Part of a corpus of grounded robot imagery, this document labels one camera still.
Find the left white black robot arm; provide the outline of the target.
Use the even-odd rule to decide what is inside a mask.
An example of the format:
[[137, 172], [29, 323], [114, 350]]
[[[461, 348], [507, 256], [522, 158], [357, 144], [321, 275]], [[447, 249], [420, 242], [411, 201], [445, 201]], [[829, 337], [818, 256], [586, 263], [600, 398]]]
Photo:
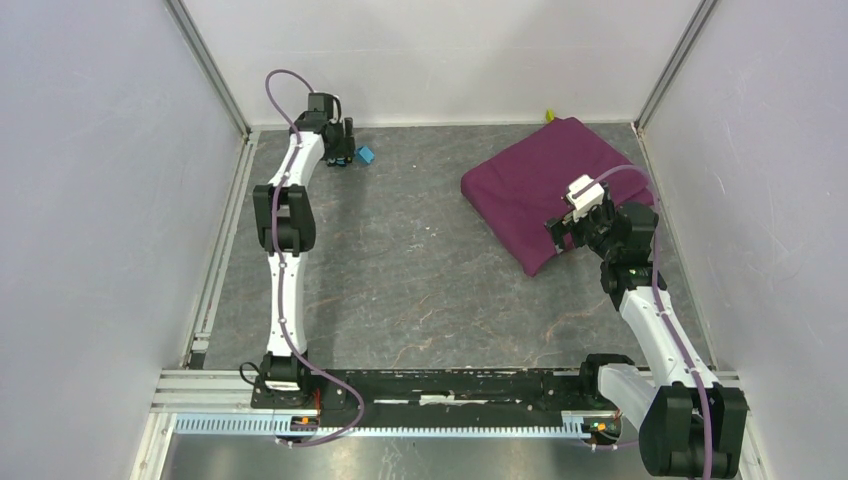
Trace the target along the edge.
[[299, 408], [316, 390], [304, 363], [305, 270], [317, 238], [307, 186], [319, 164], [351, 161], [352, 129], [352, 119], [342, 116], [337, 96], [310, 93], [305, 111], [289, 130], [279, 168], [252, 191], [257, 237], [267, 254], [272, 290], [271, 330], [251, 399], [256, 409]]

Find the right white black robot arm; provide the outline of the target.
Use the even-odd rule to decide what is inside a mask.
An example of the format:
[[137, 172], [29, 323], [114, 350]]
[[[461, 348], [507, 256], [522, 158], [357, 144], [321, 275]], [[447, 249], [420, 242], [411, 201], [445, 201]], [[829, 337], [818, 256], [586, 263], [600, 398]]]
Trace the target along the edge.
[[722, 385], [677, 320], [666, 284], [652, 262], [659, 226], [649, 206], [610, 200], [545, 228], [558, 247], [568, 240], [601, 259], [601, 286], [639, 342], [652, 378], [626, 363], [607, 363], [577, 382], [591, 408], [610, 401], [638, 432], [645, 469], [657, 477], [732, 479], [742, 460], [749, 407], [738, 387]]

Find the purple cloth wrap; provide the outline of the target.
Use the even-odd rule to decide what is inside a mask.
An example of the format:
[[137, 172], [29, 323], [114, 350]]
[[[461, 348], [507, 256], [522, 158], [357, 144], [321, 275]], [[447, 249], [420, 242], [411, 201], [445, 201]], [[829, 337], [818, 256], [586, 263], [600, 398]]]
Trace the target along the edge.
[[460, 190], [524, 274], [534, 277], [557, 255], [545, 223], [569, 211], [562, 200], [569, 184], [630, 163], [578, 119], [555, 119], [469, 170]]

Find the blue small block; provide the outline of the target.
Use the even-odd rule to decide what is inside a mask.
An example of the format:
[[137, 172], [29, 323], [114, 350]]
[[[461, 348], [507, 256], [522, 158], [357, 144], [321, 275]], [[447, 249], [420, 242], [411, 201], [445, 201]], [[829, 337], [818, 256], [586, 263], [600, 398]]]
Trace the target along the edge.
[[371, 165], [375, 160], [375, 154], [368, 146], [360, 146], [355, 150], [355, 158], [366, 165]]

